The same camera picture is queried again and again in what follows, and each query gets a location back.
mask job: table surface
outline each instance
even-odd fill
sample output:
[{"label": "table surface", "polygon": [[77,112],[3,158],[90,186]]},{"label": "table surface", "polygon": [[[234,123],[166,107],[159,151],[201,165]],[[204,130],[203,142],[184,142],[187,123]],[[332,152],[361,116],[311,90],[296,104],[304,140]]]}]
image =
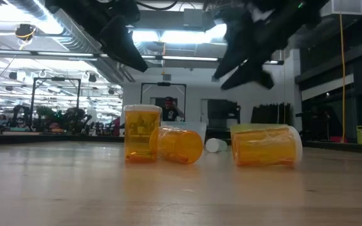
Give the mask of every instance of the table surface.
[{"label": "table surface", "polygon": [[0,146],[0,226],[362,225],[362,154],[304,149],[302,166],[125,164],[123,144]]}]

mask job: white wall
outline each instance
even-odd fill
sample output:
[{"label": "white wall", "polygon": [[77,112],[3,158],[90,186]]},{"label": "white wall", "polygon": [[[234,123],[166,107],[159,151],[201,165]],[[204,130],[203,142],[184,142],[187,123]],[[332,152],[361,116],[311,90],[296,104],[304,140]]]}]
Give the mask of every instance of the white wall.
[{"label": "white wall", "polygon": [[[214,74],[214,69],[190,69],[186,68],[169,68],[166,73],[172,74],[171,83],[186,83],[187,84],[187,100],[186,100],[186,121],[199,122],[202,99],[227,99],[236,101],[241,106],[241,123],[249,123],[251,121],[253,107],[260,104],[276,104],[276,103],[291,103],[292,105],[299,104],[301,111],[300,96],[296,96],[298,87],[294,83],[294,76],[299,74],[297,69],[294,70],[294,65],[297,61],[292,59],[286,60],[286,69],[280,65],[265,65],[265,70],[272,73],[275,81],[275,86],[271,90],[267,90],[257,83],[251,82],[241,85],[231,90],[222,91],[220,85],[225,81],[211,82],[211,77]],[[126,83],[124,85],[123,105],[139,104],[141,82],[162,82],[161,68],[151,68],[146,74],[132,72],[133,77],[137,80],[136,83]],[[184,96],[175,87],[158,87],[152,85],[143,94],[143,103],[149,104],[150,97],[166,97],[171,96],[178,98],[178,106],[184,109]]]}]

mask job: man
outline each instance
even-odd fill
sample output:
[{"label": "man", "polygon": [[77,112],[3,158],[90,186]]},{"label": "man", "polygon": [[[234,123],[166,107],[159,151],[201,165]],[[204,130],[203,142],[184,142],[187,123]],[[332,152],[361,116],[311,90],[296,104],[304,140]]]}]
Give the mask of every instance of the man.
[{"label": "man", "polygon": [[177,117],[184,117],[184,113],[177,107],[173,97],[166,97],[163,109],[163,121],[174,122]]}]

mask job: yellow bottle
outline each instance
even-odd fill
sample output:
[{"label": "yellow bottle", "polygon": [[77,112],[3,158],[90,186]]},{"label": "yellow bottle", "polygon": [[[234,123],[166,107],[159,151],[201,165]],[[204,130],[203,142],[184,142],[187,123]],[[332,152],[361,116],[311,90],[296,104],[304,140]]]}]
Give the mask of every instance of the yellow bottle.
[{"label": "yellow bottle", "polygon": [[231,128],[233,158],[238,166],[285,165],[302,158],[302,143],[291,126],[246,124]]},{"label": "yellow bottle", "polygon": [[204,148],[202,139],[194,131],[162,126],[158,131],[158,155],[166,160],[190,164],[196,162]]},{"label": "yellow bottle", "polygon": [[157,140],[153,131],[160,127],[162,109],[154,105],[127,105],[125,111],[125,162],[152,163],[157,159]]}]

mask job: black fabric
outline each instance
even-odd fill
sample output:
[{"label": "black fabric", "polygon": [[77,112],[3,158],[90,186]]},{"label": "black fabric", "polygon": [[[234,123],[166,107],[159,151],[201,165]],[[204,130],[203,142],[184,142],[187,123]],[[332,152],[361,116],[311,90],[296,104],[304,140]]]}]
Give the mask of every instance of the black fabric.
[{"label": "black fabric", "polygon": [[176,109],[163,108],[163,121],[174,122],[178,117],[178,111]]}]

